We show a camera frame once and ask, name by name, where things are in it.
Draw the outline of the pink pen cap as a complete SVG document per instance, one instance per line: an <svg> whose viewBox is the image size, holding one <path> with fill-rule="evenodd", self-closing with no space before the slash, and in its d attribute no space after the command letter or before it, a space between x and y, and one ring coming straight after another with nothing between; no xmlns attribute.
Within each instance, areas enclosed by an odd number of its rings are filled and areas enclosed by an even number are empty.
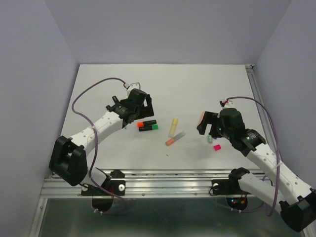
<svg viewBox="0 0 316 237"><path fill-rule="evenodd" d="M221 145L215 145L215 146L213 146L213 149L215 150L215 151L219 151L219 150L221 150L222 149L222 147L221 147Z"/></svg>

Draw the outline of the black highlighter blue tip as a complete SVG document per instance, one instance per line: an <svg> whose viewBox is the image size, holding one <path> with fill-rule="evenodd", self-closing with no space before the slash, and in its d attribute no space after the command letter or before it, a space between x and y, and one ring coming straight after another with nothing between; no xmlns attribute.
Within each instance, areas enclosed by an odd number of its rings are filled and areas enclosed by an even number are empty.
<svg viewBox="0 0 316 237"><path fill-rule="evenodd" d="M112 100L115 104L119 103L119 99L116 96L113 96Z"/></svg>

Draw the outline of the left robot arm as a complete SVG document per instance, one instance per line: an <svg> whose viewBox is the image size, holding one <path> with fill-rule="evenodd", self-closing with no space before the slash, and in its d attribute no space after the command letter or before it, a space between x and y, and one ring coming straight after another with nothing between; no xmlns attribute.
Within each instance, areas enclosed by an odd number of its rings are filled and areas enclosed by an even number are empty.
<svg viewBox="0 0 316 237"><path fill-rule="evenodd" d="M95 123L67 138L56 139L49 169L71 186L83 182L88 174L87 155L111 134L125 128L135 120L152 117L154 110L151 96L134 88L126 99L113 97L114 105Z"/></svg>

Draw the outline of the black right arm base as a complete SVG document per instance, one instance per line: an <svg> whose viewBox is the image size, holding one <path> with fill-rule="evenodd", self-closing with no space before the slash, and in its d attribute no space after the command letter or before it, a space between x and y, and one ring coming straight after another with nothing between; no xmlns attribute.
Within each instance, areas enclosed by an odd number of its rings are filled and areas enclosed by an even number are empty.
<svg viewBox="0 0 316 237"><path fill-rule="evenodd" d="M246 190L243 190L240 188L239 181L244 181L251 186L256 186L259 183L264 183L262 180L257 179L255 177L254 181L250 181L250 179L241 178L239 180L233 180L233 179L215 179L211 181L211 186L209 188L209 194L211 196L220 196L220 195L241 195L243 193L251 194L250 188L247 188Z"/></svg>

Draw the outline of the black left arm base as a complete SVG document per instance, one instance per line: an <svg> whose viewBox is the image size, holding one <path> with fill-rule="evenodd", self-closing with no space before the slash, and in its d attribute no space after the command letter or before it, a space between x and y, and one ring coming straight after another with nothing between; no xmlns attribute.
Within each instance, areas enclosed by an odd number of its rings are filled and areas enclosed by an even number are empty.
<svg viewBox="0 0 316 237"><path fill-rule="evenodd" d="M92 178L103 189L118 196L125 195L126 181L125 174L120 170L113 170L109 174L100 168L94 168L92 171ZM82 196L109 196L110 194L104 192L91 181L88 174L81 182Z"/></svg>

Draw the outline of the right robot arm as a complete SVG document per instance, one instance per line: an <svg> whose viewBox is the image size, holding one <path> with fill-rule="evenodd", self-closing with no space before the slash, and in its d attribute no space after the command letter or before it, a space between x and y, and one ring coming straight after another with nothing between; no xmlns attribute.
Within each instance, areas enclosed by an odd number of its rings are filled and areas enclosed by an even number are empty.
<svg viewBox="0 0 316 237"><path fill-rule="evenodd" d="M266 140L253 129L245 127L241 113L235 108L223 108L219 113L203 112L197 126L204 135L211 125L212 138L226 138L234 149L258 166L275 184L272 187L257 179L249 170L231 171L226 183L220 182L216 195L253 194L274 207L286 225L296 232L302 231L316 219L316 191L301 180L283 162L277 159Z"/></svg>

